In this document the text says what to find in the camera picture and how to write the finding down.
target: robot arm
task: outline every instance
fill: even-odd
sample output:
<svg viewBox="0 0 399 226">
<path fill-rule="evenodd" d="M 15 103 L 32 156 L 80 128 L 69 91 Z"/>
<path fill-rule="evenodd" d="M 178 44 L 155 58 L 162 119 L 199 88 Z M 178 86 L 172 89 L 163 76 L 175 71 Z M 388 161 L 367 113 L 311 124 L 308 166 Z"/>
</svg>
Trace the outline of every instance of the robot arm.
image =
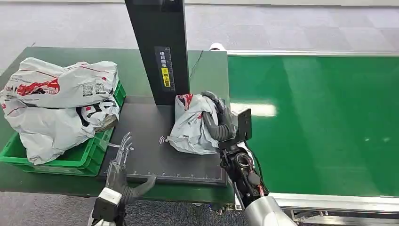
<svg viewBox="0 0 399 226">
<path fill-rule="evenodd" d="M 216 106 L 219 125 L 210 113 L 202 118 L 213 139 L 219 141 L 220 166 L 227 172 L 232 186 L 251 226 L 296 226 L 278 206 L 263 183 L 262 173 L 255 170 L 254 158 L 246 141 L 252 136 L 251 109 L 237 117 L 237 131 L 233 131 L 230 111 L 222 100 L 210 92 L 203 92 Z"/>
</svg>

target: gray floor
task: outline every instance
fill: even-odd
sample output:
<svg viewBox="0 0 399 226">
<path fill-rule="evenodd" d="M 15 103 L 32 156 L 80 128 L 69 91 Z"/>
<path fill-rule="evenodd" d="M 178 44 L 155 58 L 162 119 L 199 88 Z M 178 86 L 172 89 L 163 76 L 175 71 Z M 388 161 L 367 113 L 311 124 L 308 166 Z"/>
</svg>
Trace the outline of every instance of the gray floor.
<svg viewBox="0 0 399 226">
<path fill-rule="evenodd" d="M 123 4 L 0 3 L 0 72 L 26 46 L 137 48 Z M 399 51 L 397 8 L 187 6 L 188 49 Z M 93 199 L 0 193 L 0 226 L 85 226 Z M 140 201 L 130 225 L 243 225 L 239 213 Z"/>
</svg>

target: black scanning platform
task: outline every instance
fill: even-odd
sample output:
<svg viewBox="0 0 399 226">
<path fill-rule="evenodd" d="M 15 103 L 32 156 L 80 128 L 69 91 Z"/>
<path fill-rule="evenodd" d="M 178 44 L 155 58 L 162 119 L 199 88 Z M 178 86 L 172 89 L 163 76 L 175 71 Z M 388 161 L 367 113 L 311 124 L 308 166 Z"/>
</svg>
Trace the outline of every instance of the black scanning platform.
<svg viewBox="0 0 399 226">
<path fill-rule="evenodd" d="M 168 142 L 175 121 L 173 105 L 156 105 L 152 97 L 126 97 L 111 143 L 120 144 L 131 132 L 132 147 L 126 160 L 128 181 L 143 182 L 158 175 L 157 183 L 226 186 L 226 173 L 219 154 L 197 155 L 178 152 Z M 118 149 L 108 147 L 99 176 L 106 177 L 110 160 Z"/>
</svg>

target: white plastic bag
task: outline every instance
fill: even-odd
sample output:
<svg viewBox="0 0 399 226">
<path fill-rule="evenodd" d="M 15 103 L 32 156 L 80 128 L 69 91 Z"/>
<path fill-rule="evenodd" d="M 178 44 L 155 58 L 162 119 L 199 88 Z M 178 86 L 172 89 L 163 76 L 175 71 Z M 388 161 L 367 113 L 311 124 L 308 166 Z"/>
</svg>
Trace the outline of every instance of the white plastic bag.
<svg viewBox="0 0 399 226">
<path fill-rule="evenodd" d="M 209 134 L 202 112 L 212 114 L 218 124 L 215 104 L 202 95 L 177 95 L 175 98 L 175 124 L 168 141 L 176 150 L 193 154 L 215 154 L 218 142 Z"/>
<path fill-rule="evenodd" d="M 17 98 L 0 98 L 5 119 L 19 133 L 26 156 L 33 164 L 54 160 L 94 136 L 94 127 L 83 127 L 76 108 L 27 107 Z"/>
<path fill-rule="evenodd" d="M 68 108 L 99 103 L 112 97 L 118 85 L 116 63 L 79 62 L 63 68 L 26 58 L 11 75 L 5 95 L 38 107 Z"/>
<path fill-rule="evenodd" d="M 104 126 L 106 117 L 109 115 L 115 115 L 119 120 L 119 111 L 120 108 L 114 97 L 98 104 L 81 107 L 82 118 L 95 128 Z"/>
<path fill-rule="evenodd" d="M 28 160 L 43 164 L 93 137 L 109 116 L 119 119 L 117 83 L 113 62 L 62 68 L 27 58 L 0 92 L 0 104 Z"/>
</svg>

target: cable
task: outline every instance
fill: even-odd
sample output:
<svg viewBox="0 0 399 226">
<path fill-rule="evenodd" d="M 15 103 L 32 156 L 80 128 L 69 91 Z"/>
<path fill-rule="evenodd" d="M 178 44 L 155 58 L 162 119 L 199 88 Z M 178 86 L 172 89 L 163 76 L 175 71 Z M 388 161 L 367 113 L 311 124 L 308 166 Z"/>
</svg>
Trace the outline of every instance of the cable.
<svg viewBox="0 0 399 226">
<path fill-rule="evenodd" d="M 245 146 L 248 148 L 248 150 L 251 152 L 251 154 L 254 156 L 254 159 L 256 161 L 256 164 L 258 165 L 259 168 L 259 175 L 261 176 L 261 179 L 263 181 L 263 173 L 262 173 L 262 167 L 261 164 L 259 163 L 258 158 L 256 157 L 255 153 L 251 150 L 251 148 L 248 146 L 247 141 L 244 141 Z"/>
<path fill-rule="evenodd" d="M 189 80 L 191 79 L 192 74 L 194 74 L 195 66 L 197 66 L 198 62 L 200 61 L 203 52 L 204 52 L 204 51 L 201 50 L 201 53 L 199 54 L 199 57 L 198 57 L 197 61 L 195 62 L 194 66 L 191 68 L 190 76 L 188 76 L 188 79 L 189 79 Z"/>
</svg>

